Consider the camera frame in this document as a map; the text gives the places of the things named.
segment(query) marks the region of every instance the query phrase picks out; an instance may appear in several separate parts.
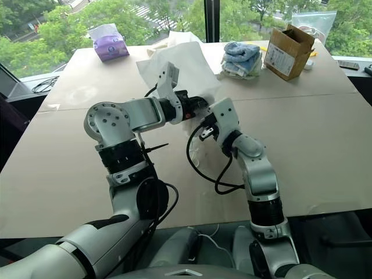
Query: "window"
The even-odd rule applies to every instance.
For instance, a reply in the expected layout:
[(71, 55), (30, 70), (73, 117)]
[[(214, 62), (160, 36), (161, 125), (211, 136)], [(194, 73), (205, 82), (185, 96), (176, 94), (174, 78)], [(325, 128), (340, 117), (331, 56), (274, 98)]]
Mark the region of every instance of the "window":
[(127, 45), (153, 44), (169, 30), (195, 30), (204, 40), (198, 1), (0, 0), (0, 62), (18, 78), (63, 70), (76, 49), (92, 47), (88, 30), (105, 23), (115, 23)]
[(272, 27), (285, 28), (295, 13), (336, 10), (325, 47), (332, 55), (372, 57), (371, 0), (221, 0), (220, 5), (221, 41), (269, 40)]
[(76, 49), (92, 47), (88, 30), (104, 23), (115, 23), (127, 45), (153, 44), (169, 30), (205, 42), (205, 3), (219, 8), (219, 26), (207, 19), (207, 31), (219, 29), (223, 42), (268, 40), (294, 13), (336, 10), (325, 47), (372, 57), (371, 0), (0, 0), (0, 63), (19, 78), (63, 70)]

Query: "label on box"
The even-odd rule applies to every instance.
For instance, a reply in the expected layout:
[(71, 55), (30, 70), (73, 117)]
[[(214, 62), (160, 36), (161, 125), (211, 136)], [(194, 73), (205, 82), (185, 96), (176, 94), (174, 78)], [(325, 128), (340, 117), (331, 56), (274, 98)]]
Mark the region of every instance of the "label on box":
[(295, 63), (295, 58), (270, 43), (269, 47), (267, 48), (264, 62), (265, 64), (273, 66), (282, 74), (289, 76), (293, 64)]

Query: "table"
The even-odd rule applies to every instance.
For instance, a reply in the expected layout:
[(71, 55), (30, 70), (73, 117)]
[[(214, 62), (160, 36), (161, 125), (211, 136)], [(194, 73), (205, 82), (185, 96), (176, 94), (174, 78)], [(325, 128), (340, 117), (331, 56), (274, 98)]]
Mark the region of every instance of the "table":
[[(286, 82), (266, 69), (253, 81), (221, 79), (217, 94), (232, 97), (242, 130), (267, 145), (287, 216), (372, 204), (371, 107), (324, 47), (315, 47), (313, 70), (297, 79)], [(217, 67), (223, 44), (205, 44), (202, 50), (211, 68)], [(83, 119), (96, 102), (124, 102), (147, 92), (135, 66), (147, 59), (146, 46), (129, 51), (131, 56), (109, 64), (92, 49), (72, 57), (0, 174), (0, 238), (64, 235), (112, 214), (107, 172)], [(160, 227), (249, 220), (243, 190), (219, 196), (188, 165), (182, 125), (167, 124), (143, 136), (148, 146), (170, 143), (150, 156), (159, 178), (180, 192)], [(227, 161), (212, 140), (200, 145), (198, 158), (200, 168), (214, 177)], [(240, 183), (240, 177), (234, 162), (224, 180)]]

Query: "green foliage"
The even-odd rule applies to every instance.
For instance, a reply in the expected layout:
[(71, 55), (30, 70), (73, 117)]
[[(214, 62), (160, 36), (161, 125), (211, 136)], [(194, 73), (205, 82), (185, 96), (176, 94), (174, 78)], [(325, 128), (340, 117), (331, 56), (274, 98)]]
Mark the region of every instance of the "green foliage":
[[(241, 0), (225, 0), (220, 7), (220, 40), (246, 41), (260, 40), (251, 21), (257, 20), (257, 13), (249, 5), (242, 5)], [(205, 38), (205, 21), (203, 0), (195, 0), (183, 15), (183, 29), (192, 31), (200, 39)]]
[(43, 39), (11, 42), (0, 37), (0, 61), (18, 77), (49, 73), (66, 59), (65, 53), (50, 49)]
[(372, 57), (372, 1), (330, 0), (337, 10), (325, 46), (333, 55)]
[(90, 39), (85, 38), (87, 28), (70, 15), (68, 6), (58, 6), (53, 11), (46, 13), (47, 22), (39, 26), (38, 33), (50, 49), (55, 49), (71, 57), (77, 48), (91, 47)]
[(148, 16), (151, 19), (163, 20), (166, 23), (167, 30), (173, 29), (171, 22), (178, 22), (188, 5), (185, 0), (139, 0), (137, 4), (145, 4), (150, 10)]
[(44, 11), (54, 7), (51, 0), (0, 0), (0, 34), (17, 31), (24, 23), (40, 17)]
[[(139, 1), (97, 0), (77, 13), (72, 13), (69, 6), (57, 6), (45, 13), (46, 22), (38, 29), (40, 39), (11, 42), (0, 37), (0, 61), (19, 77), (50, 72), (67, 62), (75, 49), (91, 47), (88, 30), (105, 23), (115, 23), (127, 45), (143, 45), (159, 34), (135, 14), (133, 5), (143, 5)], [(205, 40), (203, 0), (145, 0), (145, 4), (150, 18), (168, 23), (164, 31), (170, 30), (174, 21), (177, 31), (192, 31)], [(24, 18), (32, 20), (53, 6), (50, 0), (0, 0), (0, 30), (14, 30), (27, 23)], [(326, 8), (338, 11), (328, 35), (328, 50), (333, 55), (372, 57), (372, 1), (330, 0)], [(284, 29), (287, 25), (272, 17), (276, 9), (290, 19), (292, 13), (325, 7), (319, 0), (224, 0), (220, 7), (220, 40), (269, 39), (271, 27)]]
[(291, 20), (293, 13), (318, 12), (323, 9), (320, 0), (276, 0), (275, 7), (284, 14), (284, 20)]
[(144, 45), (153, 33), (149, 23), (138, 17), (125, 0), (97, 0), (74, 15), (86, 30), (101, 24), (115, 23), (127, 45)]
[(275, 7), (274, 0), (251, 0), (252, 9), (260, 14), (260, 26), (262, 25), (264, 15), (269, 15)]
[(57, 6), (45, 13), (46, 22), (38, 29), (40, 39), (11, 42), (0, 37), (0, 61), (19, 77), (48, 73), (67, 62), (76, 49), (92, 47), (88, 30), (105, 23), (115, 23), (127, 45), (143, 45), (152, 32), (131, 8), (123, 0), (98, 0), (78, 13)]

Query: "tissue box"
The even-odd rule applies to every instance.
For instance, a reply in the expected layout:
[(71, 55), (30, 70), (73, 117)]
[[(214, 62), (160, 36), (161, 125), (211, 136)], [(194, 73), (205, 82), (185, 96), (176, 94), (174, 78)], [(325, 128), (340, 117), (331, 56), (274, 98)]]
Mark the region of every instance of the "tissue box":
[(314, 38), (288, 25), (285, 31), (273, 29), (264, 63), (284, 80), (299, 76), (308, 60)]
[(101, 61), (107, 61), (119, 56), (129, 55), (123, 36), (115, 24), (103, 24), (88, 31), (94, 41), (93, 47)]

